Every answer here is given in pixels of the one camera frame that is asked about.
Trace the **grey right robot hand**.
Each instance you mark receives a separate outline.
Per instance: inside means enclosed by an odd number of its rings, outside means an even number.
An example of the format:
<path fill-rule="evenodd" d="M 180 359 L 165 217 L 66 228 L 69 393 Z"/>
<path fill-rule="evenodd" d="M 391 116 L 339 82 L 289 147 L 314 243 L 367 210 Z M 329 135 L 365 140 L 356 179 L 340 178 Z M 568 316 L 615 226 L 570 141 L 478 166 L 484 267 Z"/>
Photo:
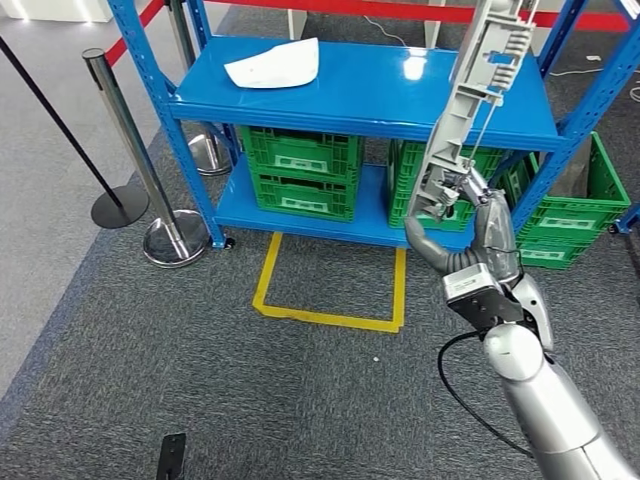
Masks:
<path fill-rule="evenodd" d="M 442 276 L 473 264 L 486 265 L 503 285 L 513 287 L 522 276 L 511 213 L 504 193 L 490 188 L 472 167 L 461 181 L 463 196 L 476 208 L 474 238 L 465 250 L 451 253 L 427 236 L 414 215 L 405 218 L 407 241 Z"/>

